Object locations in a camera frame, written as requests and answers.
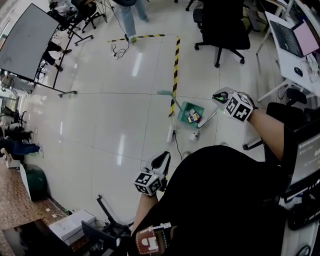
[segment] hazard tape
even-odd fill
[[[174,73],[173,73],[173,97],[177,95],[177,86],[178,86],[178,64],[179,64],[179,50],[180,50],[180,36],[176,37],[176,47],[175,47],[175,58],[174,58]],[[171,100],[170,114],[169,117],[174,113],[175,110],[175,101]]]
[[[136,38],[156,38],[156,37],[165,37],[165,34],[147,34],[147,35],[140,35],[136,36]],[[118,42],[118,41],[125,41],[125,38],[115,39],[108,41],[108,43]]]

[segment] device screen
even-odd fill
[[[320,134],[298,145],[291,184],[320,169]]]

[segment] jeans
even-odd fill
[[[135,8],[138,12],[138,17],[140,20],[145,21],[148,16],[146,14],[146,10],[142,0],[136,0]],[[135,28],[135,21],[132,15],[131,6],[122,6],[119,5],[119,11],[123,19],[124,23],[124,30],[128,38],[133,37],[136,35],[136,28]]]
[[[25,144],[14,140],[10,141],[11,154],[13,155],[29,155],[30,153],[36,153],[40,147],[37,144]]]

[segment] large monitor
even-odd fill
[[[289,181],[284,198],[306,191],[320,183],[320,108],[296,129],[284,129],[282,167]]]
[[[67,246],[41,220],[3,230],[15,256],[74,256]]]
[[[0,49],[0,69],[34,80],[42,56],[58,25],[47,13],[33,3],[30,4]]]

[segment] laptop screen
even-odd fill
[[[303,56],[306,56],[314,52],[315,50],[319,49],[318,42],[305,21],[303,21],[303,23],[300,26],[295,28],[293,32],[295,34],[296,39],[299,42]]]
[[[320,134],[298,145],[291,185],[320,169]]]

